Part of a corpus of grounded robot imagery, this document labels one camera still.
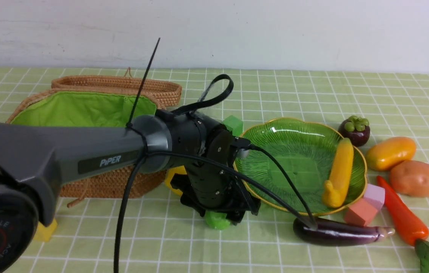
pink cube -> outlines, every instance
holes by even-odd
[[[348,208],[344,216],[344,221],[357,226],[367,226],[374,220],[377,214],[378,210],[364,198],[361,198]]]
[[[381,210],[383,204],[385,204],[385,189],[377,185],[368,184],[363,198],[377,210]]]

orange carrot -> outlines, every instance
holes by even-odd
[[[420,259],[420,273],[429,273],[428,227],[405,205],[383,177],[377,176],[377,184],[385,190],[385,206],[395,224],[396,233],[415,248]]]
[[[428,227],[403,203],[398,194],[381,176],[377,176],[378,185],[385,189],[385,206],[393,219],[395,230],[405,243],[415,246],[418,239],[426,240]]]

yellow block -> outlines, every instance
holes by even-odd
[[[56,221],[56,219],[53,219],[53,223],[51,223],[48,227],[45,227],[43,226],[43,224],[39,223],[33,240],[40,242],[49,242],[51,236],[53,235],[53,233],[55,233],[57,226],[58,222]]]
[[[170,169],[168,171],[168,174],[166,175],[166,179],[164,180],[164,183],[166,184],[166,186],[168,188],[170,188],[173,191],[173,193],[181,196],[181,195],[183,195],[183,192],[180,191],[180,190],[175,190],[171,186],[171,180],[172,180],[172,178],[174,177],[175,174],[187,174],[186,173],[186,169],[184,168],[184,166],[179,166],[179,167]]]

purple eggplant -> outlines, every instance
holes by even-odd
[[[361,147],[369,140],[369,121],[361,117],[350,116],[339,125],[338,132],[343,138],[349,138],[355,147]]]
[[[324,218],[315,218],[317,230],[294,220],[294,233],[304,242],[322,246],[355,246],[381,242],[395,234],[391,227],[361,227]]]

grid pattern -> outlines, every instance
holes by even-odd
[[[78,74],[124,74],[124,69],[38,69],[0,67],[0,121],[29,95],[50,88],[52,79]],[[133,76],[142,77],[136,70]],[[372,137],[361,148],[405,135],[416,140],[416,160],[429,162],[429,75],[341,71],[248,71],[237,69],[153,69],[149,78],[183,86],[181,104],[195,102],[220,73],[235,81],[232,95],[206,114],[234,115],[244,129],[280,116],[321,122],[336,128],[350,115],[369,119]],[[208,97],[219,93],[213,88]],[[374,183],[377,173],[370,171]],[[429,199],[403,198],[429,226]],[[87,199],[72,209],[58,204],[58,229],[49,243],[32,242],[9,273],[106,273],[112,271],[116,217],[120,202]],[[341,215],[331,216],[340,220]],[[347,248],[307,245],[292,232],[293,217],[263,205],[258,216],[224,231],[211,230],[192,209],[160,186],[130,200],[121,249],[124,272],[418,272],[412,248],[398,236],[387,242]],[[383,209],[372,225],[392,225]]]

